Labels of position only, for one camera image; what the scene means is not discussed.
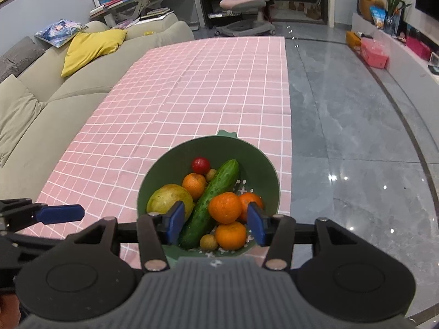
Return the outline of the person's left hand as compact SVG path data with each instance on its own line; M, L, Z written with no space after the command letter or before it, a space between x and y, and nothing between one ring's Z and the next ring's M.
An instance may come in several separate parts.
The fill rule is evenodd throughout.
M17 296L14 294L1 295L0 308L0 328L16 328L21 318Z

